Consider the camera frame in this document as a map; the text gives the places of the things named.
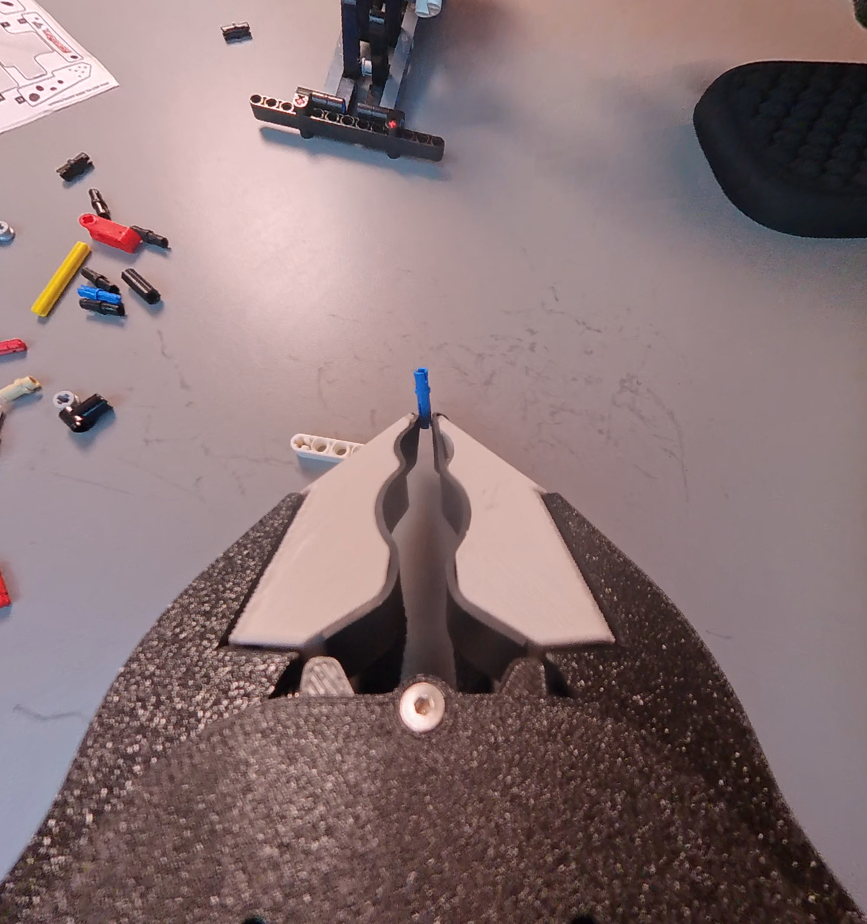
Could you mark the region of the white sticker sheet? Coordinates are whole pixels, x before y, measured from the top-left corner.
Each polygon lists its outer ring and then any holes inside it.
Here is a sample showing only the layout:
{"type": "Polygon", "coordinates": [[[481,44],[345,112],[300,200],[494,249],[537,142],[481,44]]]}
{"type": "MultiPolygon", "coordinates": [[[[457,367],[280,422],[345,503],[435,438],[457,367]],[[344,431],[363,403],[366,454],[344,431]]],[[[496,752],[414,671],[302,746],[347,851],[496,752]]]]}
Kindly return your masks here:
{"type": "Polygon", "coordinates": [[[0,1],[0,134],[117,86],[39,3],[0,1]]]}

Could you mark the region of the white toy brick beam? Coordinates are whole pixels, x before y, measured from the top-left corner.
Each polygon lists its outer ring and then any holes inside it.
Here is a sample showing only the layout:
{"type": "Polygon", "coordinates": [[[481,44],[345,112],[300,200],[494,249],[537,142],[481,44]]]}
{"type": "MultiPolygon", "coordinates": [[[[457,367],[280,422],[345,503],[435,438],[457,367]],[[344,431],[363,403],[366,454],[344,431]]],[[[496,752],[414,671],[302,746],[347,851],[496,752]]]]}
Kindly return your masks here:
{"type": "Polygon", "coordinates": [[[302,460],[336,464],[353,456],[363,444],[334,437],[297,433],[289,441],[293,452],[302,460]]]}

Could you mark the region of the pile of small toy brick parts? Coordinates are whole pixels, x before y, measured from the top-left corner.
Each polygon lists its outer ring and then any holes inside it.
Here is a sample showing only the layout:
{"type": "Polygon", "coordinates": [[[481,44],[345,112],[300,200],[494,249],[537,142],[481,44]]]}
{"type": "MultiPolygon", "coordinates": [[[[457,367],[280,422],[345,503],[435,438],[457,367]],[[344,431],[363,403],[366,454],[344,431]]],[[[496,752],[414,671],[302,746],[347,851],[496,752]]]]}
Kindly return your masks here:
{"type": "MultiPolygon", "coordinates": [[[[168,239],[150,229],[138,225],[123,225],[114,221],[99,190],[90,189],[88,193],[92,211],[81,214],[79,224],[94,243],[129,255],[143,246],[164,250],[169,248],[168,239]]],[[[86,285],[80,284],[77,288],[81,308],[98,316],[125,318],[123,297],[118,284],[86,265],[91,252],[91,246],[82,241],[72,246],[43,291],[35,298],[31,308],[35,316],[40,319],[48,317],[74,278],[81,275],[87,282],[86,285]]],[[[0,359],[23,354],[27,349],[27,344],[19,338],[1,340],[0,359]]],[[[6,406],[11,402],[31,396],[40,389],[40,382],[31,376],[16,379],[10,385],[0,389],[0,442],[6,406]]],[[[58,410],[59,420],[74,434],[88,433],[113,411],[109,401],[97,394],[88,398],[78,398],[70,391],[62,391],[55,395],[53,404],[58,410]]],[[[12,598],[0,569],[0,610],[11,605],[12,598]]]]}

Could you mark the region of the grey desk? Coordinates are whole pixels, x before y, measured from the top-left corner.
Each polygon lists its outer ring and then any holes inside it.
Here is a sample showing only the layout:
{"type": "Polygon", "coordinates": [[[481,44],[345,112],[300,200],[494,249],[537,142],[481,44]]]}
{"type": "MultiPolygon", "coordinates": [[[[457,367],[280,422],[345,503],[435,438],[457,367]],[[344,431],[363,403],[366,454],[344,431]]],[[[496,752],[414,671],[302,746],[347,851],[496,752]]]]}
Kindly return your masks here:
{"type": "Polygon", "coordinates": [[[291,436],[368,441],[426,366],[705,636],[867,914],[867,240],[751,222],[691,123],[732,66],[867,61],[850,3],[445,3],[405,83],[438,165],[253,119],[323,87],[335,2],[44,6],[119,87],[0,136],[0,387],[44,387],[0,448],[0,882],[143,634],[319,474],[291,436]],[[94,243],[90,189],[169,248],[94,243]],[[81,275],[32,313],[78,241],[124,319],[81,275]]]}

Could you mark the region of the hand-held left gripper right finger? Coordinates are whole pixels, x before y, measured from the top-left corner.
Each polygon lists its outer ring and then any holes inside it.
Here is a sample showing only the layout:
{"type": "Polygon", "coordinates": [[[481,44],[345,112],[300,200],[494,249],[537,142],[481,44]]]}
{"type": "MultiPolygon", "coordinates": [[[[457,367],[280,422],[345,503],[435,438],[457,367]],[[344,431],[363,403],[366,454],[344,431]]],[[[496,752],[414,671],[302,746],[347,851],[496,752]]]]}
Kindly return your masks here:
{"type": "Polygon", "coordinates": [[[449,420],[437,421],[458,651],[554,651],[614,634],[555,525],[545,491],[449,420]]]}

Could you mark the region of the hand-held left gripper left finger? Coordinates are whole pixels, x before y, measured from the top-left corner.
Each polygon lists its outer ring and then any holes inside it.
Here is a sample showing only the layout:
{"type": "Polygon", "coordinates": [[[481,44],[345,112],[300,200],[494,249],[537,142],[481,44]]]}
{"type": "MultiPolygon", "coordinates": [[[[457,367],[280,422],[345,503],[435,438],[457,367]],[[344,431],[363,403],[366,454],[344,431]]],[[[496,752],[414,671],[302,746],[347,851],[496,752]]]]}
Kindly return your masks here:
{"type": "Polygon", "coordinates": [[[408,509],[412,467],[413,417],[405,415],[315,480],[230,643],[279,651],[386,649],[403,627],[393,530],[408,509]]]}

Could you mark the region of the black wrist rest pad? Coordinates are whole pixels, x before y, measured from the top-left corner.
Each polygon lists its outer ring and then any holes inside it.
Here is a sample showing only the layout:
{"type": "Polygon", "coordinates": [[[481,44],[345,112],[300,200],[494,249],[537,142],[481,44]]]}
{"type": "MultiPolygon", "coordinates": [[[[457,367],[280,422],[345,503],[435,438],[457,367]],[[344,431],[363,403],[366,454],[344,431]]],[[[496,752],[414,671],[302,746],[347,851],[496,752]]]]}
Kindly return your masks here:
{"type": "Polygon", "coordinates": [[[867,64],[743,64],[707,87],[695,133],[728,200],[798,237],[867,238],[867,64]]]}

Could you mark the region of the black toy vehicle chassis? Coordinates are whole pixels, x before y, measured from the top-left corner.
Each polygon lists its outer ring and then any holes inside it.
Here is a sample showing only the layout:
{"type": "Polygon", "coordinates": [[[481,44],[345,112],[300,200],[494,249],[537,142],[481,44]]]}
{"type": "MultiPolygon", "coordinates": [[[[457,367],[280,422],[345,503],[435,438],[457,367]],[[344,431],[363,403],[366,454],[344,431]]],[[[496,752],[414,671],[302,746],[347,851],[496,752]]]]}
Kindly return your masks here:
{"type": "Polygon", "coordinates": [[[253,94],[261,122],[386,153],[438,163],[442,138],[405,125],[402,89],[416,30],[441,1],[342,1],[341,34],[324,90],[298,87],[291,100],[253,94]]]}

